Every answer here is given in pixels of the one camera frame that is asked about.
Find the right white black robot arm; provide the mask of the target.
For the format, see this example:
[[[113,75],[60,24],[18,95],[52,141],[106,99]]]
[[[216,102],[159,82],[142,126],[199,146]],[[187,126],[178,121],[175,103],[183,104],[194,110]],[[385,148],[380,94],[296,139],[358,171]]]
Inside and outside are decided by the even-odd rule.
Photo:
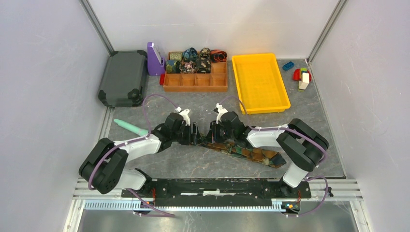
[[[285,197],[298,192],[299,184],[327,157],[329,148],[322,135],[298,118],[276,127],[246,126],[235,112],[224,113],[212,121],[205,140],[233,141],[245,148],[282,148],[292,161],[279,184],[279,191]]]

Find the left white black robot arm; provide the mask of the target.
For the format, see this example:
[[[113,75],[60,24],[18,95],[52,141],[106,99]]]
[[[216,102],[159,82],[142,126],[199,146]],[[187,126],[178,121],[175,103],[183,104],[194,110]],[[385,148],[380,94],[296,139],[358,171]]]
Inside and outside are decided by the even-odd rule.
[[[125,166],[136,158],[160,153],[174,142],[181,145],[198,144],[200,134],[196,123],[190,121],[189,114],[189,109],[170,113],[165,122],[148,136],[125,141],[100,139],[80,165],[79,175],[101,194],[118,187],[133,189],[140,197],[148,196],[152,191],[152,184],[147,181],[149,176]]]

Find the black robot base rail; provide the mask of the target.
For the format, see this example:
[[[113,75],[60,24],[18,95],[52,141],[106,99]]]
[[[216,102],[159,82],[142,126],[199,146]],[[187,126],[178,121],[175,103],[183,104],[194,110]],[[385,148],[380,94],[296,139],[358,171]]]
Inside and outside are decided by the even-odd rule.
[[[153,179],[137,194],[151,197],[155,206],[270,206],[272,199],[309,199],[308,182],[292,188],[277,179]]]

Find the orange blue floral tie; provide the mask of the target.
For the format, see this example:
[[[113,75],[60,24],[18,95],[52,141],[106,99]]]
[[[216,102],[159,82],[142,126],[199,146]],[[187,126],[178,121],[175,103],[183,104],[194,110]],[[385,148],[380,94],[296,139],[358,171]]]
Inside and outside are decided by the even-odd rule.
[[[272,150],[266,150],[262,148],[245,148],[235,143],[233,140],[226,140],[224,142],[215,142],[211,139],[202,138],[198,139],[196,145],[202,146],[235,158],[248,160],[255,163],[260,163],[272,168],[279,168],[285,165],[287,162],[283,156]]]

